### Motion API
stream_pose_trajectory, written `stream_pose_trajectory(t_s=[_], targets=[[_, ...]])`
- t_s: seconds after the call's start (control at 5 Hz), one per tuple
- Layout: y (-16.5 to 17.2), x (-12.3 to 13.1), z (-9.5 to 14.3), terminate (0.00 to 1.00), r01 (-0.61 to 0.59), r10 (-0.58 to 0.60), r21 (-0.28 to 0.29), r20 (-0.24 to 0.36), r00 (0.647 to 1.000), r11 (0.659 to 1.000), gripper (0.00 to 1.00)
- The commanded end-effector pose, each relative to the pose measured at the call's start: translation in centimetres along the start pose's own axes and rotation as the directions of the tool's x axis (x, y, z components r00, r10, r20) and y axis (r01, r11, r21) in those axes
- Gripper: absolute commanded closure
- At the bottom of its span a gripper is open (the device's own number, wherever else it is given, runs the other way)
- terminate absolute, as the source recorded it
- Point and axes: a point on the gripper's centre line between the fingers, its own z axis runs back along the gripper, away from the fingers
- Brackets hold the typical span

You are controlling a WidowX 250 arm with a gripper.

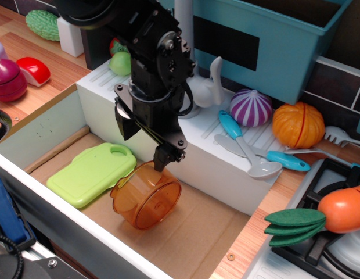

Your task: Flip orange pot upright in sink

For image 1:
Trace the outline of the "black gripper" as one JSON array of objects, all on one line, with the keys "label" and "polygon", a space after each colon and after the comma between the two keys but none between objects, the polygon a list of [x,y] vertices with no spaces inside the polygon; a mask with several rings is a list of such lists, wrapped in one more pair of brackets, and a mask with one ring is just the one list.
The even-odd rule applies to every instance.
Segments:
[{"label": "black gripper", "polygon": [[117,84],[114,92],[115,117],[123,139],[126,141],[143,130],[158,144],[153,157],[155,171],[162,172],[169,163],[185,157],[188,142],[178,122],[183,89],[165,90],[156,99],[150,99],[135,85]]}]

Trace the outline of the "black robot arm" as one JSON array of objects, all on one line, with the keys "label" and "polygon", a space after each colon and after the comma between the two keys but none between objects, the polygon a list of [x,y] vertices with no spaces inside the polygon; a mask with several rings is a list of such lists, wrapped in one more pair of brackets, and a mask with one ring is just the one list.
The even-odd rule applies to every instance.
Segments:
[{"label": "black robot arm", "polygon": [[116,121],[125,140],[143,130],[157,144],[154,167],[162,171],[185,157],[187,140],[178,119],[190,112],[188,78],[195,62],[178,21],[157,1],[55,1],[64,20],[101,28],[128,48],[131,79],[118,84]]}]

